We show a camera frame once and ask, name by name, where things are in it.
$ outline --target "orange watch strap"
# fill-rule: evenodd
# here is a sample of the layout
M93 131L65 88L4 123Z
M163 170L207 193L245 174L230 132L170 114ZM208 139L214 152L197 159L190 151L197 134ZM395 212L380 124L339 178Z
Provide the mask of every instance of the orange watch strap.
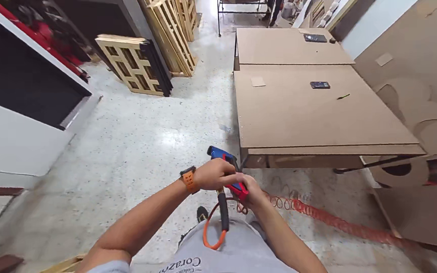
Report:
M182 177L183 177L183 183L185 183L186 190L188 192L193 194L200 190L200 188L195 183L193 183L193 171L184 173Z

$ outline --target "wooden pallet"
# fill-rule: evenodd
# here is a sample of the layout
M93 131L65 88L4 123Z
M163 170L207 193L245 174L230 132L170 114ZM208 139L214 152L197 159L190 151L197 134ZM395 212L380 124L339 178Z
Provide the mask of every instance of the wooden pallet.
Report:
M78 255L74 258L70 258L68 260L65 260L61 263L58 263L48 269L45 269L41 271L40 273L72 273L77 270L77 266L80 264L80 262L85 257L84 255Z
M157 0L149 4L148 8L152 11L151 15L154 15L151 16L154 17L151 21L156 24L156 28L164 32L167 37L165 43L169 43L173 48L174 57L180 69L186 76L191 77L197 65L197 59L191 54L172 1Z
M131 92L163 96L157 74L139 48L144 38L100 34L95 40Z
M185 33L186 40L193 42L193 32L198 27L197 8L195 0L174 0L174 7L180 19L180 25Z

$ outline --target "hand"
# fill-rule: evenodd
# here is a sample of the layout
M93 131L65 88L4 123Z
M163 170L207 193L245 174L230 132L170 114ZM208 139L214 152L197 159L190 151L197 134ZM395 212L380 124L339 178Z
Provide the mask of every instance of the hand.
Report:
M193 174L193 180L200 189L217 190L236 183L236 176L234 165L221 158L215 158L200 166Z
M254 208L257 208L257 206L262 205L264 203L270 204L268 198L264 194L264 191L262 191L257 181L252 176L243 173L238 173L237 182L244 183L244 185L246 185L247 190L249 191L246 202L244 204L246 205L246 207L254 210Z

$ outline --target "watch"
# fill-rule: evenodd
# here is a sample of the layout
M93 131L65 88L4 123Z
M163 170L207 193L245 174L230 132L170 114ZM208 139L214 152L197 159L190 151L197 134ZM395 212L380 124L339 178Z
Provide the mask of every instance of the watch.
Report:
M185 183L186 190L191 194L195 194L200 190L200 187L193 183L193 174L195 173L197 168L195 166L191 166L190 168L180 171L180 179Z

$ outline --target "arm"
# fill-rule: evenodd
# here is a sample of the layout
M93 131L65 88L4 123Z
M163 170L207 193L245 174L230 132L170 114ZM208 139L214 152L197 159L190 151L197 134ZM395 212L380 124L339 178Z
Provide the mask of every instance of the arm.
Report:
M249 175L237 177L249 190L247 206L252 209L277 258L300 273L327 273L319 258L294 234L288 224Z
M193 181L200 189L215 190L234 183L235 167L217 158L195 171ZM179 179L153 194L118 219L94 244L83 259L77 273L113 260L130 263L131 258L151 239L169 215L190 193Z

